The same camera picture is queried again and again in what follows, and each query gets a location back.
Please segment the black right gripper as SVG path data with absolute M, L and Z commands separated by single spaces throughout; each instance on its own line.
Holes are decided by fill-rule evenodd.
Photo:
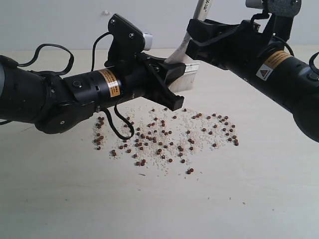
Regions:
M 284 40 L 267 31 L 258 32 L 258 26 L 248 20 L 225 24 L 191 19 L 186 31 L 193 40 L 189 41 L 186 54 L 193 60 L 229 70 L 251 85 L 263 85 L 275 69 L 268 59 L 281 64 L 294 54 Z M 210 39 L 208 45 L 201 43 Z

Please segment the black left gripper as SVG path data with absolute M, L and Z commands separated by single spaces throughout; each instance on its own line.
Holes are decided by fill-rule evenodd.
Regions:
M 165 58 L 139 53 L 130 63 L 110 62 L 103 69 L 65 77 L 63 103 L 115 105 L 144 96 L 171 111 L 178 110 L 184 97 L 168 87 L 184 75 L 186 65 L 164 61 Z

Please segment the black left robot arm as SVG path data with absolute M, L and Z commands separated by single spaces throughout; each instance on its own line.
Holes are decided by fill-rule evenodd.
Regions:
M 124 102 L 143 97 L 172 111 L 184 98 L 169 85 L 181 77 L 183 63 L 165 64 L 145 53 L 130 61 L 107 61 L 100 70 L 61 78 L 52 72 L 26 71 L 0 58 L 0 117 L 25 122 L 46 134 L 63 133 Z

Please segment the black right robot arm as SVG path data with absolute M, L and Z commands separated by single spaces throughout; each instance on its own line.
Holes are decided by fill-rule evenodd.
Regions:
M 259 24 L 243 20 L 224 24 L 191 19 L 186 54 L 222 70 L 229 70 L 293 115 L 298 128 L 319 140 L 319 75 L 284 51 L 273 34 L 259 32 Z

